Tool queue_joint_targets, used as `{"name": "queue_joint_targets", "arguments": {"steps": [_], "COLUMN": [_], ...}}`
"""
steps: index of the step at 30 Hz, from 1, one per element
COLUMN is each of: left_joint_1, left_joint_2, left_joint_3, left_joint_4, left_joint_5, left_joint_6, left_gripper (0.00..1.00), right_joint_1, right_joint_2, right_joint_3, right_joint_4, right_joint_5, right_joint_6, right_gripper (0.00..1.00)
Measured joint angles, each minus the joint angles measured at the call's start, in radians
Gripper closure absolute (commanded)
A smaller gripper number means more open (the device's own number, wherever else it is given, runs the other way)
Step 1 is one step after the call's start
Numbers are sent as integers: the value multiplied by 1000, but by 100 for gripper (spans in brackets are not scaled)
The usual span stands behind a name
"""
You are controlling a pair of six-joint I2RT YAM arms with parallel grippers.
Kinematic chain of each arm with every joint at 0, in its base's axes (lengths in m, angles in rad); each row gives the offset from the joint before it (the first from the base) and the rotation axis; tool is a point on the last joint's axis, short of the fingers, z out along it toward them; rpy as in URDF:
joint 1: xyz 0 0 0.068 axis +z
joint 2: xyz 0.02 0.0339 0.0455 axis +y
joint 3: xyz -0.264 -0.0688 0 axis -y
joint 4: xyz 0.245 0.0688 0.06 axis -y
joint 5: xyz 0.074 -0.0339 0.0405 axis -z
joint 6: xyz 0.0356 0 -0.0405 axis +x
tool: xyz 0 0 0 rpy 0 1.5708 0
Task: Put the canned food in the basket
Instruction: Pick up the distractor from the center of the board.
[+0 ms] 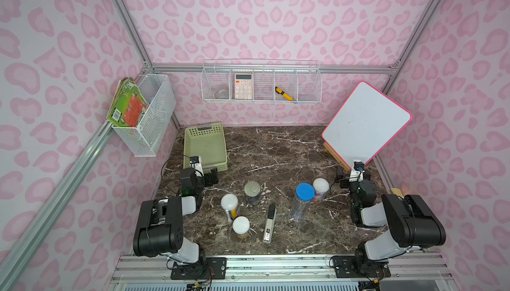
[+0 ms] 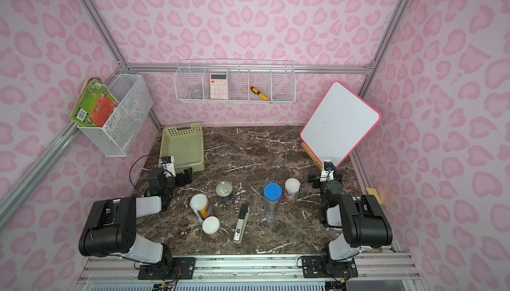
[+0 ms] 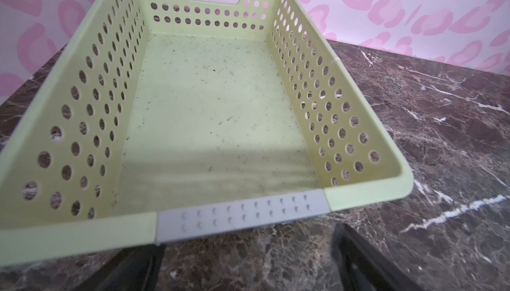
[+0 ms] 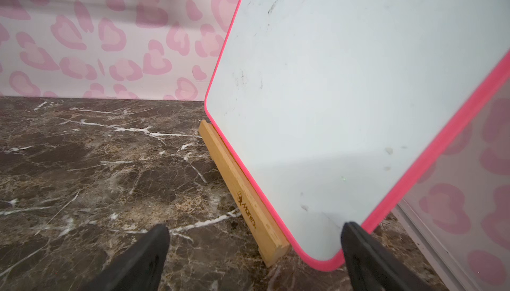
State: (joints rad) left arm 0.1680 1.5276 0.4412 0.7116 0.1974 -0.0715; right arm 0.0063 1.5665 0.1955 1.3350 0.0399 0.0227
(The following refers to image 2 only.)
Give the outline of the short orange can white lid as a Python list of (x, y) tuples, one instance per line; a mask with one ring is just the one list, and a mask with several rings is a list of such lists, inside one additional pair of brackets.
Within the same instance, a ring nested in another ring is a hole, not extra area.
[(215, 216), (207, 217), (202, 223), (202, 230), (209, 238), (218, 238), (221, 232), (219, 219)]

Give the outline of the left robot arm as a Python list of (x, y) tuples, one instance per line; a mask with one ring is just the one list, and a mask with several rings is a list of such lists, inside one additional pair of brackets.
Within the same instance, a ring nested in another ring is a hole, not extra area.
[(167, 211), (175, 189), (193, 181), (192, 172), (190, 167), (180, 173), (158, 167), (148, 174), (146, 196), (94, 202), (79, 238), (80, 254), (131, 260), (139, 280), (192, 279), (196, 259), (174, 258), (168, 245), (137, 233), (137, 220)]

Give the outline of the dark can silver top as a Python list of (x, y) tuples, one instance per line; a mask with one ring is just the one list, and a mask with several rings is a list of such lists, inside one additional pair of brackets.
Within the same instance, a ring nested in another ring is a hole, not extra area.
[(230, 206), (233, 204), (235, 194), (232, 183), (221, 181), (216, 186), (216, 194), (218, 195), (222, 205)]

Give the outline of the tall yellow blue can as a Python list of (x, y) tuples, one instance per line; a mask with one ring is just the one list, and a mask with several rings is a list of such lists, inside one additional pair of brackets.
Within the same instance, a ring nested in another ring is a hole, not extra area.
[(199, 219), (200, 223), (202, 223), (208, 217), (213, 216), (212, 207), (209, 203), (208, 197), (205, 194), (200, 193), (194, 195), (190, 200), (190, 207)]

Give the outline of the clear jar blue lid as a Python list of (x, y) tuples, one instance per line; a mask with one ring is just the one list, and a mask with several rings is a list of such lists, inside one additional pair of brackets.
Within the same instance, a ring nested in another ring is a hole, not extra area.
[(264, 188), (264, 215), (268, 220), (276, 218), (282, 198), (282, 188), (277, 183), (269, 183)]

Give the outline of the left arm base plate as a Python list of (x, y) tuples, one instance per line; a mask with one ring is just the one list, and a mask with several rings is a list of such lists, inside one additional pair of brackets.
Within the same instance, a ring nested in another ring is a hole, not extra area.
[(195, 257), (177, 257), (169, 264), (145, 264), (139, 267), (138, 280), (191, 280), (195, 271)]

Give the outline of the grey stapler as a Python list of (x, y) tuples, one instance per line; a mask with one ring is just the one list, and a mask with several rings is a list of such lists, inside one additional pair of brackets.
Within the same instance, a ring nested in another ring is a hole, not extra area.
[(233, 237), (233, 241), (235, 243), (241, 243), (243, 240), (244, 231), (248, 222), (249, 212), (250, 208), (247, 204), (241, 205)]

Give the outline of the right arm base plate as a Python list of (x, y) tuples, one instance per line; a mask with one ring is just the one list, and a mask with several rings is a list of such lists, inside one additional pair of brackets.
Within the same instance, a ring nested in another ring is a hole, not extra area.
[(300, 256), (296, 261), (306, 279), (335, 278), (349, 280), (359, 276), (354, 260), (337, 262), (322, 256)]

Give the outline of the green plastic basket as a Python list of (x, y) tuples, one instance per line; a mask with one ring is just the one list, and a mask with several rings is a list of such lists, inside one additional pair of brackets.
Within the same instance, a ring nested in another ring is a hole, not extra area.
[(174, 157), (176, 171), (192, 168), (205, 170), (203, 126), (199, 122), (166, 127), (163, 130), (160, 158)]

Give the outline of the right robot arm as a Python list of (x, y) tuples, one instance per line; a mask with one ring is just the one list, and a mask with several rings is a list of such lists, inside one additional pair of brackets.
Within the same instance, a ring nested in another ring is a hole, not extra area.
[(301, 258), (306, 278), (355, 278), (356, 256), (393, 242), (391, 225), (377, 198), (344, 193), (341, 179), (337, 170), (308, 175), (307, 182), (320, 191), (320, 223), (326, 228), (340, 229), (341, 234), (326, 244), (322, 255)]

